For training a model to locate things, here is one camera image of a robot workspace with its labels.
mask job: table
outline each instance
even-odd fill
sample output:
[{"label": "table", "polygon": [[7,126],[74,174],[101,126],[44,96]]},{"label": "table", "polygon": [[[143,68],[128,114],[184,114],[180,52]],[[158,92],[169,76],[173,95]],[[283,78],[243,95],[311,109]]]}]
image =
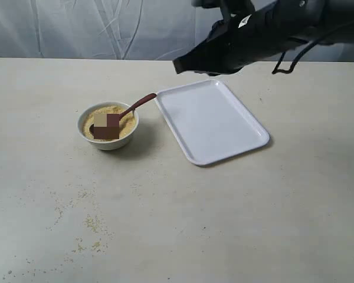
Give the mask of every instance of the table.
[{"label": "table", "polygon": [[0,58],[0,282],[354,282],[354,64],[219,76],[271,143],[190,164],[154,103],[130,144],[92,104],[207,78],[171,62]]}]

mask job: black cable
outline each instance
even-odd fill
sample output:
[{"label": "black cable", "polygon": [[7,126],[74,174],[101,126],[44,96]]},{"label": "black cable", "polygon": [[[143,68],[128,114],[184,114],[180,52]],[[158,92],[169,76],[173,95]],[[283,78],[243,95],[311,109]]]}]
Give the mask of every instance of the black cable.
[{"label": "black cable", "polygon": [[342,28],[345,28],[345,27],[348,27],[350,25],[354,24],[354,20],[353,21],[350,21],[350,22],[347,22],[345,24],[342,24],[342,25],[339,25],[338,27],[332,29],[331,31],[327,32],[326,34],[322,35],[321,37],[319,37],[318,39],[312,41],[305,49],[303,49],[296,57],[295,59],[293,60],[291,66],[290,66],[290,69],[289,70],[283,70],[283,69],[278,69],[280,64],[282,63],[283,61],[283,58],[286,54],[286,52],[283,52],[282,55],[281,55],[281,58],[279,59],[276,67],[274,68],[272,74],[275,75],[275,74],[278,74],[278,73],[282,73],[282,74],[291,74],[297,63],[299,63],[300,59],[307,54],[307,52],[309,52],[313,47],[315,47],[318,43],[320,43],[320,41],[323,41],[325,38],[333,35],[335,32],[337,32],[338,30],[342,29]]}]

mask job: yellow powder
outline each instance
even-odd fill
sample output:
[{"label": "yellow powder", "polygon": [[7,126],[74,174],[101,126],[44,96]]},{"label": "yellow powder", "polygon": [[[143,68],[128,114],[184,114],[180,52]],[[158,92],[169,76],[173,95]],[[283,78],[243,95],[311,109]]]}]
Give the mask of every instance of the yellow powder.
[{"label": "yellow powder", "polygon": [[[108,106],[108,107],[103,107],[100,109],[94,110],[92,113],[90,113],[87,117],[87,120],[84,123],[83,127],[83,134],[90,140],[94,140],[93,135],[89,131],[89,127],[93,124],[94,122],[94,115],[95,114],[120,114],[124,112],[125,109],[119,107],[119,106]],[[120,121],[119,121],[119,138],[121,139],[122,137],[127,136],[135,127],[136,124],[136,119],[132,113],[127,114],[124,116]],[[111,140],[94,140],[95,142],[105,142],[105,141],[111,141]]]}]

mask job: plastic tray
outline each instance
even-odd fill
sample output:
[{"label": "plastic tray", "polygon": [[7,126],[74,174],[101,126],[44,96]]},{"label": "plastic tray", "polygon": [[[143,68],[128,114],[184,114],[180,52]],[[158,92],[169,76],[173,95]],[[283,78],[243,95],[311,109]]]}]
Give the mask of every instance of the plastic tray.
[{"label": "plastic tray", "polygon": [[270,139],[218,80],[160,91],[155,102],[188,160],[198,166],[256,149]]}]

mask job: spoon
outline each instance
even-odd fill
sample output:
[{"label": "spoon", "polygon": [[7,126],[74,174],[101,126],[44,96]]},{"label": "spoon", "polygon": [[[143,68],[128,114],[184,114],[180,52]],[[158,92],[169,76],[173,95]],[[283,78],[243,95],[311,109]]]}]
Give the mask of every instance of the spoon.
[{"label": "spoon", "polygon": [[[143,104],[147,103],[150,100],[153,100],[156,97],[156,93],[151,93],[148,94],[147,96],[144,96],[142,99],[138,100],[137,102],[135,102],[131,107],[129,107],[126,111],[122,112],[121,114],[119,114],[119,121],[126,116],[127,114],[129,114],[131,111],[134,111],[135,109],[137,109],[139,106],[142,106]],[[94,124],[92,124],[89,127],[89,131],[91,134],[94,133]]]}]

